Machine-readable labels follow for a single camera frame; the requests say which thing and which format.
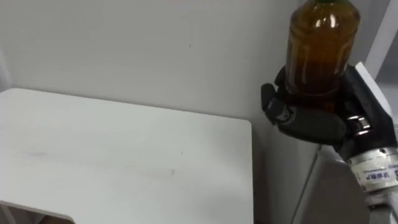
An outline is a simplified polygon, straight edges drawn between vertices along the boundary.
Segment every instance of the amber bottle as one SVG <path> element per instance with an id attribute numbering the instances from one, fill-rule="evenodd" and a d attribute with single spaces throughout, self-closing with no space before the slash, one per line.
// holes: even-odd
<path id="1" fill-rule="evenodd" d="M 348 0 L 308 0 L 290 20 L 286 100 L 333 111 L 359 12 Z"/>

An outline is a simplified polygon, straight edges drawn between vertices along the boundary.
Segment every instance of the bottle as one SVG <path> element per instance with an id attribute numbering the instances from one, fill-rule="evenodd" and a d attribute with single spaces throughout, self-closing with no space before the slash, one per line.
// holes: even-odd
<path id="1" fill-rule="evenodd" d="M 348 0 L 307 0 L 290 19 L 286 101 L 333 111 L 359 25 Z"/>

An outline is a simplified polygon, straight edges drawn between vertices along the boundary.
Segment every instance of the silver metal cylinder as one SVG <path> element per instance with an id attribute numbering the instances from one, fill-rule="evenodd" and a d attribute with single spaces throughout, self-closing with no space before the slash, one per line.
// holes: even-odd
<path id="1" fill-rule="evenodd" d="M 365 192 L 398 186 L 398 151 L 384 147 L 348 160 L 356 180 Z"/>

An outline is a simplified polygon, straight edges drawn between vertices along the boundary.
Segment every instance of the white panel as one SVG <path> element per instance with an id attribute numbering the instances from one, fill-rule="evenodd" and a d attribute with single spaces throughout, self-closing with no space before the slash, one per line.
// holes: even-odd
<path id="1" fill-rule="evenodd" d="M 376 78 L 398 31 L 398 0 L 391 0 L 377 36 L 366 58 L 365 67 Z"/>
<path id="2" fill-rule="evenodd" d="M 76 224 L 253 223 L 245 120 L 22 89 L 0 105 L 1 203 Z"/>

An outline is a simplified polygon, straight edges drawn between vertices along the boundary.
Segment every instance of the white table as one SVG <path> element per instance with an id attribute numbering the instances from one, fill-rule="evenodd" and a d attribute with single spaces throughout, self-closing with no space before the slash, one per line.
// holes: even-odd
<path id="1" fill-rule="evenodd" d="M 251 125 L 40 91 L 0 93 L 0 201 L 77 224 L 250 224 Z"/>

